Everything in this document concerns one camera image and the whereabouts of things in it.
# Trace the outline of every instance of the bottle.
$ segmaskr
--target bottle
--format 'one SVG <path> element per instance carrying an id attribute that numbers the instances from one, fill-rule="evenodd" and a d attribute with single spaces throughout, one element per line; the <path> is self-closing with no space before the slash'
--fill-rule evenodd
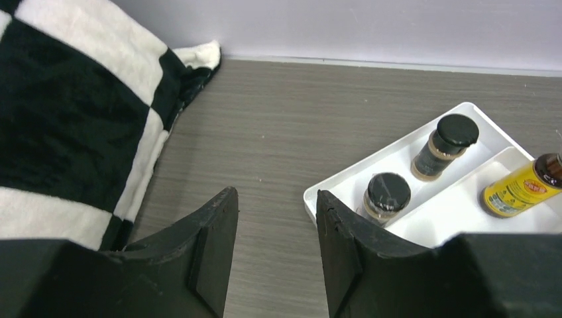
<path id="1" fill-rule="evenodd" d="M 421 181 L 436 180 L 454 159 L 476 143 L 479 133 L 476 123 L 464 115 L 444 116 L 420 153 L 412 160 L 412 174 Z"/>
<path id="2" fill-rule="evenodd" d="M 371 178 L 363 195 L 362 212 L 375 223 L 384 226 L 410 202 L 412 192 L 406 180 L 391 172 L 377 174 Z"/>
<path id="3" fill-rule="evenodd" d="M 562 149 L 544 154 L 485 187 L 478 200 L 488 214 L 514 217 L 562 192 Z"/>

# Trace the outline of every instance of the white wall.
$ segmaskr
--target white wall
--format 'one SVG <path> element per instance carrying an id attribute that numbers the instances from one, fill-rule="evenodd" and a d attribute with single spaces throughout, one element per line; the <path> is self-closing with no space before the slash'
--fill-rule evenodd
<path id="1" fill-rule="evenodd" d="M 171 47 L 562 71 L 561 0 L 114 0 Z"/>

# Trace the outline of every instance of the wood grain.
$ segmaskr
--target wood grain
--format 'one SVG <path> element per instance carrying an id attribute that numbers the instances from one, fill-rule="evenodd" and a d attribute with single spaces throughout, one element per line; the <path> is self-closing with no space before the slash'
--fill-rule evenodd
<path id="1" fill-rule="evenodd" d="M 562 79 L 226 60 L 186 109 L 133 239 L 225 186 L 240 218 L 225 317 L 327 317 L 306 188 L 462 101 L 534 156 L 559 147 Z"/>

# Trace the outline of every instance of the black lid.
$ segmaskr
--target black lid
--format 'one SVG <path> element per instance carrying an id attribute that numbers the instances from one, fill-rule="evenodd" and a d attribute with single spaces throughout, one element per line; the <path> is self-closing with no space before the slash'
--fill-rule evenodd
<path id="1" fill-rule="evenodd" d="M 458 154 L 476 143 L 480 131 L 476 123 L 460 114 L 447 115 L 437 123 L 433 144 L 446 154 Z"/>
<path id="2" fill-rule="evenodd" d="M 383 211 L 393 212 L 405 208 L 410 202 L 410 186 L 398 174 L 385 172 L 372 177 L 367 188 L 370 203 Z"/>

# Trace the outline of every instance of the checkered blanket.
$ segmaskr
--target checkered blanket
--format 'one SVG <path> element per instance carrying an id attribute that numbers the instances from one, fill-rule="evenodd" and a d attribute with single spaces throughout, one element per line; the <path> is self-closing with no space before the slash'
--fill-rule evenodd
<path id="1" fill-rule="evenodd" d="M 0 239 L 124 246 L 174 121 L 217 71 L 107 0 L 0 1 Z"/>

